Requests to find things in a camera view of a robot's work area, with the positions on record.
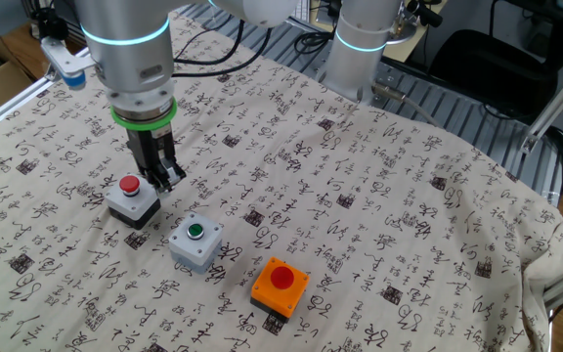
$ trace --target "white fabric with black calligraphy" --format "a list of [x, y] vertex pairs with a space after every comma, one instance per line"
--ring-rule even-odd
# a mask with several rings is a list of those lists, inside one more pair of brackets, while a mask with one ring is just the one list
[[[177, 52], [201, 28], [171, 18]], [[208, 33], [184, 57], [231, 45]], [[0, 123], [0, 351], [547, 348], [541, 290], [563, 273], [563, 218], [458, 137], [270, 60], [181, 78], [188, 178], [133, 231], [104, 195], [134, 159], [88, 75]], [[224, 228], [202, 276], [168, 248], [191, 210]], [[249, 303], [273, 255], [311, 276], [286, 325]]]

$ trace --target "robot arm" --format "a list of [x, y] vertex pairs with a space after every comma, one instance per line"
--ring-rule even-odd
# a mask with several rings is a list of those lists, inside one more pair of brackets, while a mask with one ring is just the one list
[[[404, 0], [353, 0], [342, 3], [331, 52], [317, 80], [351, 101], [368, 104], [383, 50], [396, 32]], [[438, 26], [442, 18], [410, 0], [408, 10], [420, 22]]]
[[[42, 48], [71, 89], [85, 85], [84, 68], [94, 66], [106, 86], [112, 117], [125, 127], [139, 170], [159, 192], [170, 192], [186, 177], [175, 158], [170, 120], [173, 48], [168, 12], [205, 0], [76, 0], [92, 60], [71, 56], [60, 41], [46, 37]], [[273, 27], [297, 0], [209, 0], [247, 22]]]

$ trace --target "red button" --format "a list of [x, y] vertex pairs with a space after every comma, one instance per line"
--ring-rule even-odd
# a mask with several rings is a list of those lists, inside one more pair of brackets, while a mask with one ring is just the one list
[[286, 267], [278, 267], [271, 273], [271, 283], [279, 289], [287, 289], [294, 283], [292, 270]]
[[118, 186], [123, 190], [123, 192], [131, 194], [138, 190], [141, 186], [141, 182], [136, 176], [128, 175], [121, 179]]

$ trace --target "black chair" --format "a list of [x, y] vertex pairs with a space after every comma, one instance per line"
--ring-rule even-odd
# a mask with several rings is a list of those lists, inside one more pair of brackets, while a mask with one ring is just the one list
[[543, 63], [488, 34], [466, 29], [440, 48], [429, 74], [529, 124], [555, 94], [561, 67], [563, 19], [553, 26]]

